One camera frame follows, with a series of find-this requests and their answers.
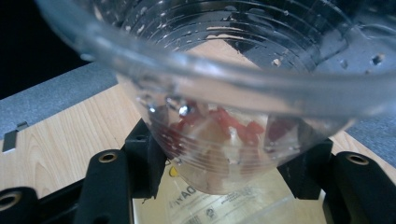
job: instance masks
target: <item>printed black symbol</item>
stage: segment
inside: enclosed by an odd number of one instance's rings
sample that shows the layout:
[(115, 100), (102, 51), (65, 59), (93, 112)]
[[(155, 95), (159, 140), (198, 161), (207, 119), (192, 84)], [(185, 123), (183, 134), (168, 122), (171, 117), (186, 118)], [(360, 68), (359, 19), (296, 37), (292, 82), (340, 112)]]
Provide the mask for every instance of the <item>printed black symbol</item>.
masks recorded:
[(206, 209), (206, 216), (210, 219), (213, 220), (217, 217), (215, 210), (210, 207), (208, 209)]

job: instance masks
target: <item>clear container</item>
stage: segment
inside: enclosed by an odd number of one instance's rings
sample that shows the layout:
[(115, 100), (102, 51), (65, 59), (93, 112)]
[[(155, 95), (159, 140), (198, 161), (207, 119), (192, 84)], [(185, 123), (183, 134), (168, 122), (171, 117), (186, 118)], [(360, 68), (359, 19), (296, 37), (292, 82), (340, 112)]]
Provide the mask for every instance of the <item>clear container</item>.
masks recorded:
[(36, 1), (81, 58), (119, 75), (202, 192), (396, 111), (396, 1)]

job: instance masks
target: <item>blue-gray surface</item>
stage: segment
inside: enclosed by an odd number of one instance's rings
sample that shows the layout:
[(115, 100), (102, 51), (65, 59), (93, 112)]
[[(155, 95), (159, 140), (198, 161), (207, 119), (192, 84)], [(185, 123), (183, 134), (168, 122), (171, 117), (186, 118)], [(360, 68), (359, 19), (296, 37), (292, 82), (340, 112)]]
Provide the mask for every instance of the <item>blue-gray surface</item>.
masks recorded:
[[(27, 121), (33, 125), (115, 85), (97, 63), (80, 67), (0, 101), (0, 139)], [(396, 116), (360, 121), (347, 132), (396, 167)]]

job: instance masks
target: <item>black background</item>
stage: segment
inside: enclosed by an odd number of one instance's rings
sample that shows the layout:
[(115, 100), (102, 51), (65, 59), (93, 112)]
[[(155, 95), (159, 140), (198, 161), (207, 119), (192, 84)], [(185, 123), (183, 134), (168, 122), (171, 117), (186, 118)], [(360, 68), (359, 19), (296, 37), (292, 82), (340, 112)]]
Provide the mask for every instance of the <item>black background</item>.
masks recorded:
[(0, 100), (83, 64), (33, 0), (0, 1)]

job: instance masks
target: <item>wooden table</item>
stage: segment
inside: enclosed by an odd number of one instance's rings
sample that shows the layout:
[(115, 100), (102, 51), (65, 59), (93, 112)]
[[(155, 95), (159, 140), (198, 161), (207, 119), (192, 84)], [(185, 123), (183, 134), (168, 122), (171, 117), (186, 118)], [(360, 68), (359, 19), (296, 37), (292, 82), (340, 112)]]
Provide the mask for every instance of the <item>wooden table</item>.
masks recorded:
[[(43, 197), (80, 180), (91, 156), (120, 148), (139, 119), (117, 85), (19, 132), (16, 149), (0, 153), (0, 189), (28, 186)], [(396, 183), (396, 170), (347, 133), (332, 140), (334, 153), (349, 150), (369, 156)], [(319, 201), (296, 204), (300, 223), (324, 223)]]

